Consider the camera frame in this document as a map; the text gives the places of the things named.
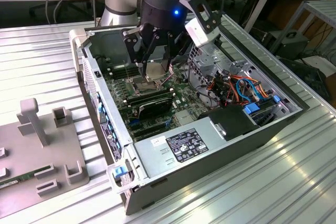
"expansion slot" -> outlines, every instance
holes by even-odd
[[[164,123],[160,123],[160,124],[158,124],[158,125],[155,125],[155,126],[153,126],[153,127],[150,127],[150,128],[144,129],[144,130],[141,130],[141,131],[137,131],[137,132],[133,133],[133,135],[134,135],[135,137],[142,136],[142,135],[146,135],[146,134],[148,134],[148,133],[155,132],[155,131],[157,131],[157,130],[159,130],[159,129],[161,129],[161,128],[164,128],[164,127],[166,127],[166,123],[165,123],[165,122],[164,122]]]
[[[51,168],[50,165],[47,165],[47,166],[42,167],[40,169],[33,170],[29,173],[25,173],[25,174],[16,176],[14,178],[9,178],[7,180],[1,181],[0,182],[0,189],[3,189],[5,187],[11,186],[11,185],[15,185],[17,183],[20,183],[20,182],[23,182],[23,181],[26,181],[26,180],[29,180],[29,179],[32,179],[32,178],[35,177],[36,173],[42,172],[43,170],[47,170],[47,169],[50,169],[50,168]]]

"blue tab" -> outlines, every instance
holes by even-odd
[[[260,110],[260,108],[255,103],[250,103],[245,106],[244,110],[250,115],[251,113]]]
[[[278,103],[278,102],[280,102],[280,97],[278,97],[277,95],[275,95],[275,96],[273,96],[273,100],[276,102],[276,103]]]
[[[121,176],[128,173],[128,170],[125,166],[119,166],[113,170],[113,175],[115,178],[120,178]]]

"blue drive latch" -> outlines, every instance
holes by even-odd
[[[250,103],[250,104],[245,106],[244,110],[247,114],[250,115],[251,113],[260,110],[260,108],[255,103]]]

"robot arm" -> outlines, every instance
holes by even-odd
[[[185,25],[189,10],[195,18]],[[123,30],[122,37],[131,61],[145,76],[147,61],[157,46],[165,46],[161,66],[168,71],[171,60],[185,53],[191,41],[201,47],[217,37],[218,24],[219,18],[205,0],[142,0],[137,28]]]

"motherboard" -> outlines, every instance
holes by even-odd
[[[174,66],[159,79],[148,80],[138,68],[120,68],[104,79],[134,141],[196,121],[211,106],[190,87],[184,66]]]

